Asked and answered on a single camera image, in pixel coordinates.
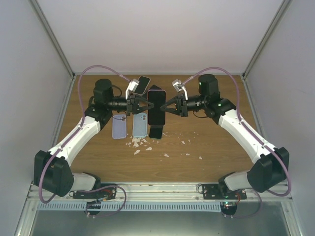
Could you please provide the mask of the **light blue phone case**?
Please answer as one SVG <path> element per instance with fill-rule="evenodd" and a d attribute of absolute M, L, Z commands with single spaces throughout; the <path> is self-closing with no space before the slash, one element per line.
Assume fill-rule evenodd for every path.
<path fill-rule="evenodd" d="M 136 138 L 144 138 L 147 135 L 147 114 L 138 113 L 133 116 L 132 135 Z"/>

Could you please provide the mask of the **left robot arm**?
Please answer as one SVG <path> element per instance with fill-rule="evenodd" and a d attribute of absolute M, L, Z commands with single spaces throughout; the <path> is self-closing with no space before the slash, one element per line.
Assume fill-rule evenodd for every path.
<path fill-rule="evenodd" d="M 95 199 L 101 194 L 100 178 L 89 173 L 73 173 L 71 164 L 80 150 L 113 119 L 113 112 L 124 117 L 139 114 L 154 107 L 142 97 L 150 79 L 132 80 L 125 93 L 115 96 L 114 85 L 108 79 L 96 81 L 84 116 L 73 130 L 49 151 L 40 150 L 34 158 L 33 183 L 41 190 L 63 197 L 71 191 L 83 190 Z"/>

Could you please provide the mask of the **purple smartphone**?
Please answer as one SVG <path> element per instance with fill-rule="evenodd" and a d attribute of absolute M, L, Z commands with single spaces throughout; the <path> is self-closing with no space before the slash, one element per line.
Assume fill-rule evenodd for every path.
<path fill-rule="evenodd" d="M 154 107 L 148 110 L 148 124 L 150 126 L 165 125 L 165 112 L 161 110 L 161 106 L 166 102 L 166 92 L 151 89 L 147 93 L 147 99 L 154 104 Z"/>

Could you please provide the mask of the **black smartphone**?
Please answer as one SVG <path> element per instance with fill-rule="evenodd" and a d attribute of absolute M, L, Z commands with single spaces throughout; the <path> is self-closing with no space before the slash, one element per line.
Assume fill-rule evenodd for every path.
<path fill-rule="evenodd" d="M 161 139 L 163 134 L 163 125 L 151 125 L 149 137 L 152 139 Z"/>

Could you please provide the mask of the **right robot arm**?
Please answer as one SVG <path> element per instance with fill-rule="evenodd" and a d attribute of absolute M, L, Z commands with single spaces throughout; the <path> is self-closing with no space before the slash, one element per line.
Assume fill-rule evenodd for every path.
<path fill-rule="evenodd" d="M 162 111 L 186 117 L 189 112 L 203 110 L 207 118 L 212 119 L 237 141 L 253 163 L 248 171 L 232 172 L 218 180 L 220 197 L 229 199 L 241 189 L 253 189 L 258 193 L 271 192 L 273 186 L 289 180 L 289 152 L 265 140 L 245 121 L 239 106 L 221 97 L 218 80 L 214 75 L 199 76 L 199 95 L 196 96 L 188 96 L 185 85 L 180 80 L 173 81 L 172 86 L 178 95 L 162 105 Z"/>

